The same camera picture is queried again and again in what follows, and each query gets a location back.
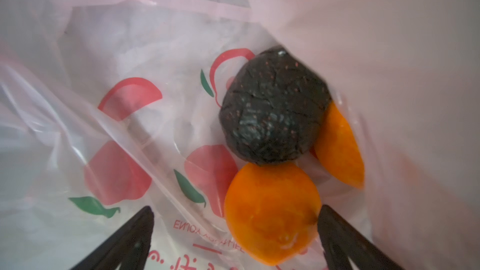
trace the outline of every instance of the orange fruit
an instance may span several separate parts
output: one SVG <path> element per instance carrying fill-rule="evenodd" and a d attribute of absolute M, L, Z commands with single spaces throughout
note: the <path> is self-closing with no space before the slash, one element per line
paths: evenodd
<path fill-rule="evenodd" d="M 349 123 L 334 103 L 323 117 L 314 145 L 318 160 L 339 181 L 363 189 L 365 169 Z"/>
<path fill-rule="evenodd" d="M 245 165 L 225 197 L 225 220 L 235 241 L 257 261 L 278 265 L 318 236 L 322 203 L 310 177 L 291 162 Z"/>

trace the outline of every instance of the wrinkled avocado skin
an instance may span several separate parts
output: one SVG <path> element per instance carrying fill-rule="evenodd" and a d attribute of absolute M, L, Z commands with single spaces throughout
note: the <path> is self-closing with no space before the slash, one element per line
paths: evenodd
<path fill-rule="evenodd" d="M 239 158 L 279 164 L 313 146 L 330 102 L 325 82 L 276 46 L 240 69 L 219 118 L 226 143 Z"/>

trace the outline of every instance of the green leaf print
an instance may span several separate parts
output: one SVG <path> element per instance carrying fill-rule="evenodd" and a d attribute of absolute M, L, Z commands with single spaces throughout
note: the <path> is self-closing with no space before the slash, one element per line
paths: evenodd
<path fill-rule="evenodd" d="M 205 91 L 208 93 L 208 95 L 210 95 L 210 96 L 212 96 L 212 97 L 215 97 L 215 95 L 213 94 L 212 89 L 211 89 L 210 86 L 208 85 L 207 78 L 205 77 L 205 74 L 204 74 L 204 70 L 203 70 L 203 69 L 201 69 L 201 71 L 200 71 L 200 81 L 201 81 L 202 87 L 205 89 Z"/>
<path fill-rule="evenodd" d="M 197 190 L 195 190 L 194 186 L 188 181 L 187 178 L 185 178 L 180 172 L 177 170 L 173 169 L 175 172 L 175 176 L 177 177 L 178 185 L 180 185 L 180 189 L 185 194 L 185 196 L 195 202 L 195 203 L 204 203 L 203 207 L 207 206 L 207 202 L 205 201 L 205 198 L 198 193 Z"/>
<path fill-rule="evenodd" d="M 104 208 L 100 201 L 91 196 L 70 197 L 68 199 L 79 209 L 92 215 L 102 215 L 106 218 L 112 218 L 117 211 L 120 213 L 120 207 Z"/>

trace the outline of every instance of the white plastic bag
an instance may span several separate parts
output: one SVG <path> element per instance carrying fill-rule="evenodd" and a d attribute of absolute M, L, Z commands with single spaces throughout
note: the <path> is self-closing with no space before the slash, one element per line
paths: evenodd
<path fill-rule="evenodd" d="M 480 268 L 480 0 L 249 0 L 342 93 L 375 243 L 405 269 Z"/>
<path fill-rule="evenodd" d="M 277 42 L 247 0 L 0 0 L 0 268 L 69 269 L 141 207 L 146 269 L 275 269 L 222 218 L 244 162 L 218 121 L 227 84 Z M 370 236 L 363 192 L 298 160 Z M 316 240 L 277 269 L 326 266 Z"/>

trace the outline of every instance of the red line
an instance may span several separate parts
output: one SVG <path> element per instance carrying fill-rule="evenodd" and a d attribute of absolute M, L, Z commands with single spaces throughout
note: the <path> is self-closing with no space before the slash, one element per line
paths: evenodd
<path fill-rule="evenodd" d="M 203 249 L 203 250 L 208 250 L 208 251 L 211 251 L 211 252 L 214 252 L 214 253 L 222 254 L 222 252 L 219 251 L 219 250 L 211 249 L 211 248 L 208 248 L 208 247 L 205 247 L 205 246 L 202 246 L 202 245 L 199 245 L 199 244 L 195 244 L 195 243 L 193 243 L 193 247 L 198 247 L 198 248 Z"/>

